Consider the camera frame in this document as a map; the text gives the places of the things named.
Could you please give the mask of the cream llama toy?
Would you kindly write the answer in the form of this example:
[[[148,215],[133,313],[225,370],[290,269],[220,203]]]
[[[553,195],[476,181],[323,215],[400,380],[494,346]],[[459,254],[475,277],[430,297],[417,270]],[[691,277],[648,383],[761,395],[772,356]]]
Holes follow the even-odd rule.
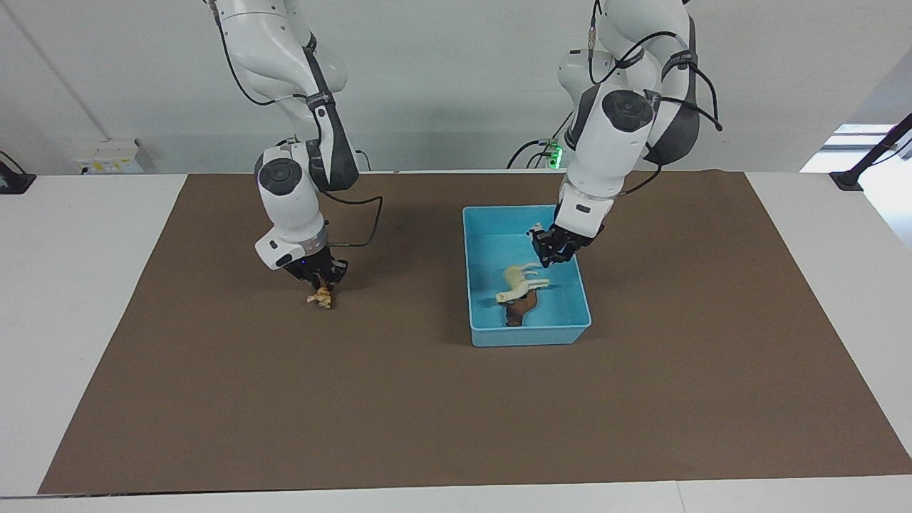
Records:
[[[538,277],[539,269],[540,266],[535,262],[506,267],[502,276],[509,288],[498,292],[494,297],[495,301],[499,304],[506,304],[521,299],[531,290],[547,288],[551,283],[550,279]]]

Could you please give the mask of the brown lion toy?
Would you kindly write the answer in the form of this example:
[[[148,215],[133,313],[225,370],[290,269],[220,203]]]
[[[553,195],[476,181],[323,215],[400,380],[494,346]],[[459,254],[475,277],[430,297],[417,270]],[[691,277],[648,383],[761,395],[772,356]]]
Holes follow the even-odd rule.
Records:
[[[506,327],[518,328],[524,325],[525,315],[537,308],[539,302],[537,292],[536,289],[530,290],[521,298],[499,303],[505,310]]]

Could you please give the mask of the light blue storage box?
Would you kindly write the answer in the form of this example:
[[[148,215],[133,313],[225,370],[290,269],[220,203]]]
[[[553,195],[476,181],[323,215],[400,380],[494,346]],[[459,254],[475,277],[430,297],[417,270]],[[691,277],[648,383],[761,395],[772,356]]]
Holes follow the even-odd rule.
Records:
[[[591,325],[591,313],[576,259],[542,267],[529,231],[550,227],[552,204],[523,207],[466,207],[462,211],[470,340],[476,347],[573,344]],[[529,281],[547,280],[534,290],[537,305],[510,327],[506,305],[496,296],[512,284],[509,267],[524,267]]]

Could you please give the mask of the brown table mat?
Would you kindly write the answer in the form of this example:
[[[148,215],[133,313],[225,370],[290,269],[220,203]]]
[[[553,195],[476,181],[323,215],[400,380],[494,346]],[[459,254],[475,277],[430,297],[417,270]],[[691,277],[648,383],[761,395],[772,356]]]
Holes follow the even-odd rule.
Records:
[[[556,175],[374,175],[332,311],[254,252],[254,179],[195,175],[43,478],[48,494],[912,474],[742,173],[624,198],[566,346],[470,343],[462,209]]]

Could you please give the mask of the black clamp stand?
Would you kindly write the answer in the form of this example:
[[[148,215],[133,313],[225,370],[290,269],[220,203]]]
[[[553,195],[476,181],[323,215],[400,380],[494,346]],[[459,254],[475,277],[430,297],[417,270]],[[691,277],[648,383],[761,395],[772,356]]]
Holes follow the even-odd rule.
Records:
[[[830,179],[841,191],[863,192],[864,189],[862,185],[859,184],[863,173],[870,167],[877,165],[883,155],[889,150],[896,150],[896,152],[899,152],[903,147],[898,147],[896,144],[898,144],[902,137],[905,137],[909,133],[912,133],[912,113],[909,113],[902,121],[896,123],[896,126],[892,127],[886,136],[883,137],[882,140],[879,140],[879,143],[876,143],[876,145],[873,146],[873,148],[870,149],[853,167],[843,172],[828,173]]]

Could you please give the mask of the white wall socket box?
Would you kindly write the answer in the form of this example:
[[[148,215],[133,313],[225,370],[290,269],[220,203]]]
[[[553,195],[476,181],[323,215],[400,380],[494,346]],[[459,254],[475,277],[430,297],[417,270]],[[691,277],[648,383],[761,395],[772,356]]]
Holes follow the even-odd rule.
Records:
[[[77,143],[71,159],[82,175],[140,175],[153,169],[149,156],[134,138],[84,140]]]

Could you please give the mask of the black desk mount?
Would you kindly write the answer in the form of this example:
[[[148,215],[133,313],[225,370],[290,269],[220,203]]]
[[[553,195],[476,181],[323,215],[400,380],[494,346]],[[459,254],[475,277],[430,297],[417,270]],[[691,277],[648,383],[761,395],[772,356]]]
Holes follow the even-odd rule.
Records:
[[[36,173],[27,172],[12,156],[0,150],[0,195],[26,194],[36,178]]]

